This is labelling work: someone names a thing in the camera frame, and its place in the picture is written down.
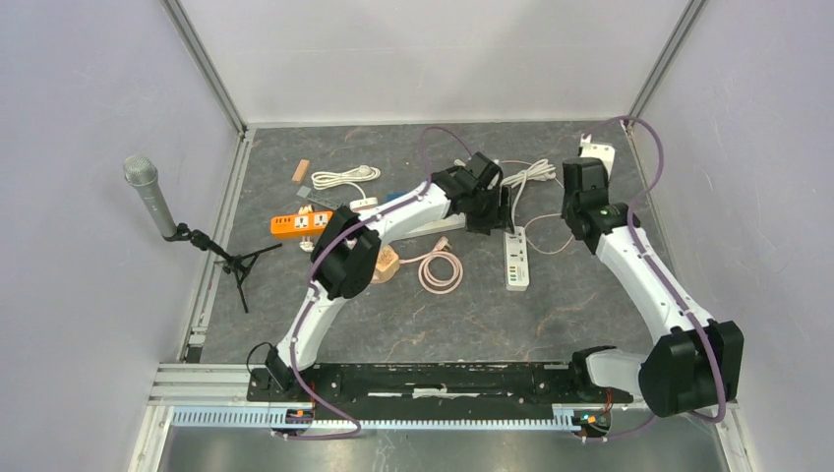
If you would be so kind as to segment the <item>round pink socket base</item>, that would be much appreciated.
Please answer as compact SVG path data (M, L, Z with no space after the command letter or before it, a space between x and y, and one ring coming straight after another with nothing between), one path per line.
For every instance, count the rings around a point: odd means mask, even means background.
M400 268L400 259L391 246L381 248L372 277L373 284L382 284L391 280Z

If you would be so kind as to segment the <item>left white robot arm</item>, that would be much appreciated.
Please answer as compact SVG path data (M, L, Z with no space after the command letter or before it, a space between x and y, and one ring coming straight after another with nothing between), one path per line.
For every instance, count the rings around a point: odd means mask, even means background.
M510 190L500 166L481 152L465 165L433 173L414 190L357 212L341 206L328 218L311 255L307 292L290 330L266 360L271 387L285 400L308 390L321 343L345 303L371 283L381 249L425 224L462 214L471 233L511 232Z

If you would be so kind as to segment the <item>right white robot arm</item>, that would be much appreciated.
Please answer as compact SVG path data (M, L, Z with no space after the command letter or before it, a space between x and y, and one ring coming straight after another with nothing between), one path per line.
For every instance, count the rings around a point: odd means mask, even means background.
M661 418L688 413L722 421L738 392L742 330L733 321L716 321L694 302L647 244L628 205L610 202L601 159L569 159L563 174L563 220L615 276L654 342L647 355L614 346L575 352L567 376L570 393L592 401L609 387L642 398Z

